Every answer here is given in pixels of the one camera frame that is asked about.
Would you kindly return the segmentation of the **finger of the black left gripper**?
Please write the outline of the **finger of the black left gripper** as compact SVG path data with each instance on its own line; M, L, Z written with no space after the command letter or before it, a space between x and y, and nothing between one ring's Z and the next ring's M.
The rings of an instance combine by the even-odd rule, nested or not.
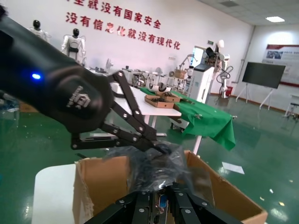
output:
M137 133L129 132L118 126L103 124L99 136L81 138L80 134L71 135L71 148L73 150L125 147L133 146L142 152L151 148L164 153L163 147L157 143L157 131L151 126L144 124L137 127Z
M131 88L125 78L123 71L115 72L112 75L109 75L109 82L117 82L120 85L120 88L123 92L124 98L131 110L131 113L123 109L118 103L113 102L111 109L117 113L123 120L125 120L130 126L132 126L136 131L137 127L141 127L146 124L143 119L143 115L139 109L138 103L131 91ZM163 147L163 154L170 154L171 150L164 144L158 143Z

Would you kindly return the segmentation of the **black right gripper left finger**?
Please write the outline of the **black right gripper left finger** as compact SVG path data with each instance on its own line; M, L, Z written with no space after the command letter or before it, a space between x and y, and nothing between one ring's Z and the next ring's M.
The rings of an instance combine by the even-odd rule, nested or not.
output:
M150 194L133 192L109 205L86 224L149 224Z

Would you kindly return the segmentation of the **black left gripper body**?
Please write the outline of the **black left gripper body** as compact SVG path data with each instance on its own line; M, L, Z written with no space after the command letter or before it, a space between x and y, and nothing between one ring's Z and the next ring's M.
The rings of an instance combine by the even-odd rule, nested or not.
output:
M101 127L114 101L106 77L85 69L6 14L0 17L0 88L71 133Z

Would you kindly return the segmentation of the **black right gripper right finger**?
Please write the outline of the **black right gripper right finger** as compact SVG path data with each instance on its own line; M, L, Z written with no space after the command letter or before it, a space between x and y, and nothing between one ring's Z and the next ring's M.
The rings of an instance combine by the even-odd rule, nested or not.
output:
M173 218L176 224L240 224L241 221L211 206L189 191L173 191Z

